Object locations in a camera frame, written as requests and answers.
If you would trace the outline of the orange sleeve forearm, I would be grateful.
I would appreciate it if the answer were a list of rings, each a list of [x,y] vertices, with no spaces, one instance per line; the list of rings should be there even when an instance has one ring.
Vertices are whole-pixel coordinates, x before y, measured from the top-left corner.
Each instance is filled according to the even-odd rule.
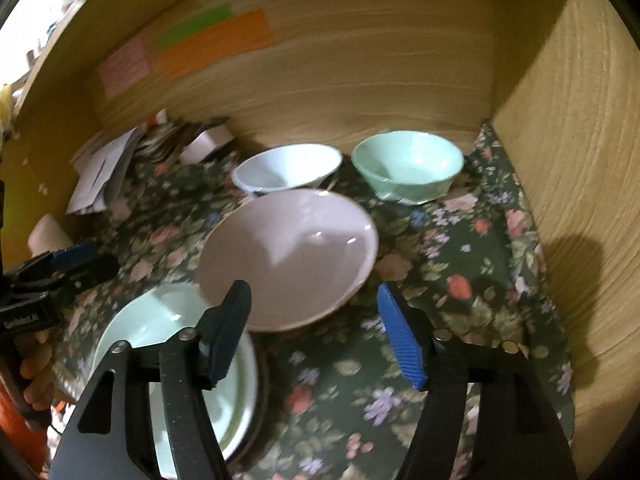
[[[27,428],[26,422],[17,413],[4,387],[1,387],[0,403],[2,430],[29,467],[36,474],[41,474],[47,459],[47,434],[44,431],[32,431]]]

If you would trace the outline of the left hand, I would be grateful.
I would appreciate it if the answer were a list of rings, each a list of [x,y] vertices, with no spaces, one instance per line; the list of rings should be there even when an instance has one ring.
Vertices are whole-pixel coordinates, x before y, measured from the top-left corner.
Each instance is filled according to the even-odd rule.
[[[21,376],[27,380],[24,400],[36,411],[50,408],[54,397],[55,376],[52,370],[53,348],[49,341],[49,332],[29,335],[23,344]]]

